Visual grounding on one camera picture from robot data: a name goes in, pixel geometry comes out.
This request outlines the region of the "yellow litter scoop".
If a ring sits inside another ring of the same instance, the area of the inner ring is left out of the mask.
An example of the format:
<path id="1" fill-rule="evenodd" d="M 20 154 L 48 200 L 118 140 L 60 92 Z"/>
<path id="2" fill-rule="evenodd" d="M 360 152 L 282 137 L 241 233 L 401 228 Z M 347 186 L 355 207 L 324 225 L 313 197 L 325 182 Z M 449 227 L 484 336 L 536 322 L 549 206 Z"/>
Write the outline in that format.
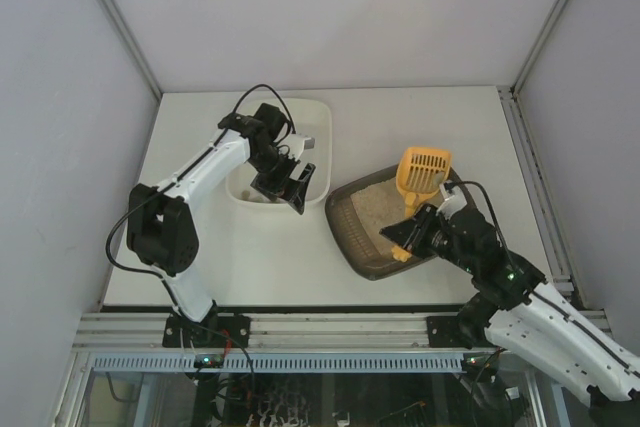
<path id="1" fill-rule="evenodd" d="M 404 214 L 411 217 L 426 201 L 438 195 L 440 185 L 448 179 L 453 155 L 431 147 L 409 147 L 396 171 L 396 189 L 404 201 Z M 436 187 L 433 179 L 442 174 L 444 181 Z"/>

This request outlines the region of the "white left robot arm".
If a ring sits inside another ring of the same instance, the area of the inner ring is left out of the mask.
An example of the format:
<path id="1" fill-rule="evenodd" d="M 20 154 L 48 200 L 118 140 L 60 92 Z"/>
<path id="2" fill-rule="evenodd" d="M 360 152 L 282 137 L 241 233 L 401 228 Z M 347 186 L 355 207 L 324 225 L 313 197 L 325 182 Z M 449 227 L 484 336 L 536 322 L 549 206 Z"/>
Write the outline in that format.
<path id="1" fill-rule="evenodd" d="M 301 157 L 315 146 L 308 135 L 290 131 L 286 113 L 268 103 L 252 115 L 231 112 L 218 124 L 213 140 L 178 172 L 154 186 L 138 184 L 129 195 L 127 248 L 149 266 L 168 290 L 179 314 L 200 323 L 215 302 L 200 281 L 195 265 L 199 238 L 194 214 L 205 197 L 243 164 L 256 172 L 251 186 L 270 200 L 282 201 L 298 214 L 315 165 L 292 174 Z"/>

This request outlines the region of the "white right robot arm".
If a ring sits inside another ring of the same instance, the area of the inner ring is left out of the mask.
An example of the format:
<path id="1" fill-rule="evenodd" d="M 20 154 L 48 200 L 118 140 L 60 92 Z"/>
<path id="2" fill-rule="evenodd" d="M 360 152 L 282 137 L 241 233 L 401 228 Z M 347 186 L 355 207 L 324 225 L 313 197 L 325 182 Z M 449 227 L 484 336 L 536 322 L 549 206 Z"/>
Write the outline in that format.
<path id="1" fill-rule="evenodd" d="M 413 256 L 437 256 L 470 274 L 477 293 L 457 315 L 469 344 L 484 339 L 522 358 L 571 392 L 598 426 L 638 425 L 638 356 L 506 249 L 479 210 L 425 204 L 380 233 Z"/>

